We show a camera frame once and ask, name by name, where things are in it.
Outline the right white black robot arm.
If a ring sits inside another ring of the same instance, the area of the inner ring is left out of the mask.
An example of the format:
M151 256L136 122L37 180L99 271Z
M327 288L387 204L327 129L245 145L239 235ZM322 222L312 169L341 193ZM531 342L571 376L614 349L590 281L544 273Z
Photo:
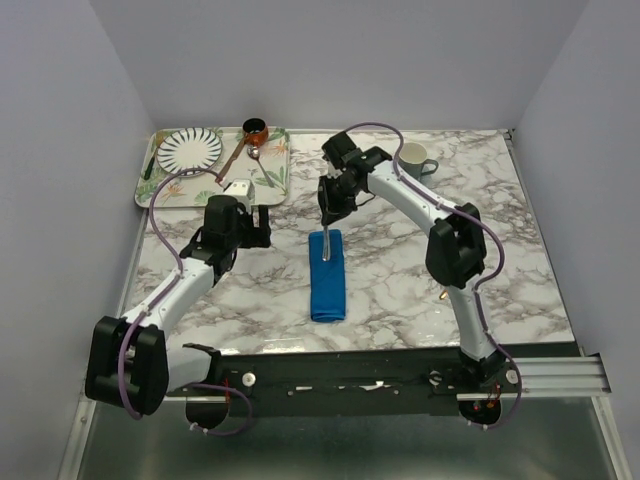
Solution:
M490 362L496 347L487 337L483 302L472 299L487 254L477 208L436 196L408 175L397 158L379 147L361 150L345 131L330 137L322 152L329 171L318 184L321 225L355 212L356 197L366 192L386 200L427 235L427 271L448 291L458 325L461 382L471 391L485 390L496 380Z

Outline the silver utensil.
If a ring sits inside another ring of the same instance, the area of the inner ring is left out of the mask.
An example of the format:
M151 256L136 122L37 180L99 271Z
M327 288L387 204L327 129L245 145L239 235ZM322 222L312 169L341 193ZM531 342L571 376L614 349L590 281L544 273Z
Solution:
M323 226L322 240L323 240L322 260L329 261L331 259L331 237L330 237L329 227L327 225Z

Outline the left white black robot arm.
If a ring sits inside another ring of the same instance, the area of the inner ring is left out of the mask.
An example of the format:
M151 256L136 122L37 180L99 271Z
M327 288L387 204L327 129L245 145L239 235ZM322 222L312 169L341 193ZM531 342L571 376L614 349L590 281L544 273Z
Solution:
M214 195L202 225L177 254L177 266L139 305L94 327L85 379L92 400L124 408L132 418L154 413L167 393L190 385L214 393L222 380L217 351L185 346L167 351L171 330L229 272L241 249L271 245L269 208Z

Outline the blue satin napkin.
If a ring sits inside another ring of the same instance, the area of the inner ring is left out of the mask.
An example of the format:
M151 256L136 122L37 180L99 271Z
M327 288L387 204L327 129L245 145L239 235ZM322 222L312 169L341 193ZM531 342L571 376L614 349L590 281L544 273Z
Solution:
M329 233L330 258L323 259L324 235L308 237L310 267L310 317L316 323L330 323L346 317L346 274L343 238L340 230Z

